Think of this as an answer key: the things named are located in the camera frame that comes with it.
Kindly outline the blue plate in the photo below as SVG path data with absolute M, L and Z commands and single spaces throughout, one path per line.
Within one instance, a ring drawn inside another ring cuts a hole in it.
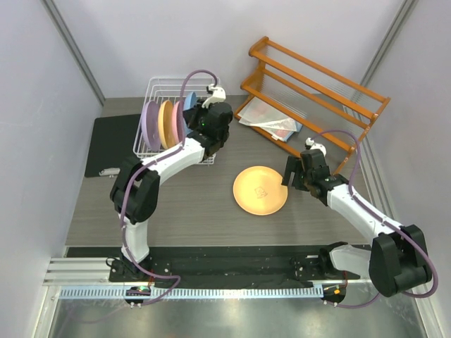
M 189 92 L 185 97 L 183 111 L 188 111 L 193 108 L 197 103 L 197 95 L 195 92 Z M 185 121 L 185 135 L 188 136 L 191 133 L 191 129 L 187 126 L 188 122 Z

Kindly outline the yellow bear plate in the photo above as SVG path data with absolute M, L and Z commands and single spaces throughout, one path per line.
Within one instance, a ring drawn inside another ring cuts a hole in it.
M 243 170 L 233 183 L 237 204 L 252 215 L 270 215 L 279 211 L 288 199 L 283 177 L 266 166 L 252 166 Z

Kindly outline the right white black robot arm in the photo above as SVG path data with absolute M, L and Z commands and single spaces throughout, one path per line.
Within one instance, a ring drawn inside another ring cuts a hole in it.
M 323 247 L 318 268 L 324 277 L 346 271 L 369 278 L 385 297 L 437 282 L 421 229 L 389 218 L 354 191 L 349 180 L 331 174 L 322 151 L 308 149 L 299 157 L 288 156 L 281 184 L 309 192 L 344 217 L 370 244 L 369 249 L 345 242 Z

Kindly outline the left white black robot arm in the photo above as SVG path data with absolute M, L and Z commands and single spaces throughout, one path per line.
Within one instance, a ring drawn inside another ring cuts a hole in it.
M 125 271 L 136 281 L 149 275 L 147 228 L 148 220 L 157 207 L 160 186 L 223 148 L 229 138 L 233 111 L 224 101 L 209 104 L 206 108 L 197 104 L 184 111 L 183 117 L 191 133 L 181 143 L 157 156 L 123 162 L 110 193 L 120 219 L 121 252 L 127 261 Z

